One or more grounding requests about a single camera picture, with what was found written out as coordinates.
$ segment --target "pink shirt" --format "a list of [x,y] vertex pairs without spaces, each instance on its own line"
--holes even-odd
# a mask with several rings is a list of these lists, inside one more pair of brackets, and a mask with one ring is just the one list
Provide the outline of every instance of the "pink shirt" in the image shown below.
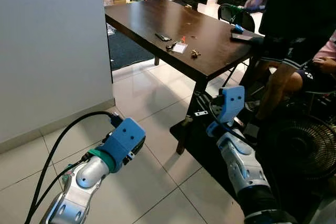
[[330,37],[326,45],[314,56],[314,59],[321,57],[329,57],[336,60],[336,31]]

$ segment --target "blue object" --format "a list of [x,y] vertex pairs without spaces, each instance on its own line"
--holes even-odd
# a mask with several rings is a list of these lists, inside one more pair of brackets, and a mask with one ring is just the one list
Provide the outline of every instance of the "blue object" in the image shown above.
[[244,29],[240,26],[240,25],[235,25],[235,29],[234,29],[237,33],[242,34]]
[[[245,89],[243,86],[223,88],[222,95],[224,97],[224,104],[222,111],[218,116],[218,120],[221,123],[231,122],[244,108]],[[217,126],[218,124],[216,121],[212,122],[206,129],[207,135],[213,137],[213,132]]]
[[122,166],[125,158],[133,159],[132,151],[144,141],[145,131],[133,119],[126,118],[113,133],[107,138],[103,145],[96,149],[108,153],[115,161],[116,173]]

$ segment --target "gray carpet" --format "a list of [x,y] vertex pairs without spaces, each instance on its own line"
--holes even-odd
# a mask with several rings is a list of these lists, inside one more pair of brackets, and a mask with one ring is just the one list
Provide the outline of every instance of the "gray carpet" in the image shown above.
[[109,36],[109,48],[110,57],[114,60],[112,70],[154,58],[153,54],[118,31]]

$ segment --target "baseboard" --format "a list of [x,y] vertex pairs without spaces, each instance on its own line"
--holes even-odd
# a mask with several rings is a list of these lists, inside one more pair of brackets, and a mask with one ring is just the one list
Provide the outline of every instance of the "baseboard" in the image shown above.
[[70,124],[73,120],[75,120],[76,118],[90,113],[90,112],[94,112],[94,111],[104,111],[107,110],[113,106],[116,105],[116,101],[115,99],[111,99],[108,100],[106,102],[102,102],[100,104],[97,104],[91,108],[88,108],[86,110],[77,112],[75,114],[72,114],[70,116],[67,116],[66,118],[57,120],[55,122],[49,123],[45,126],[42,126],[39,129],[35,129],[33,131],[24,133],[20,136],[14,137],[12,139],[6,140],[2,143],[0,143],[0,154],[9,151],[10,149],[16,148],[20,145],[26,144],[38,137],[42,137],[43,135],[49,134],[55,130],[58,130],[62,127],[67,126],[68,124]]

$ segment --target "electric fan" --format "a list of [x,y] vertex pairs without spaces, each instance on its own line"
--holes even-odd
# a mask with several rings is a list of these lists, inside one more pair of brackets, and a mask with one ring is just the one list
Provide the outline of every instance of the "electric fan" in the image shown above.
[[259,147],[275,168],[307,180],[336,172],[336,133],[309,115],[273,117],[260,129]]

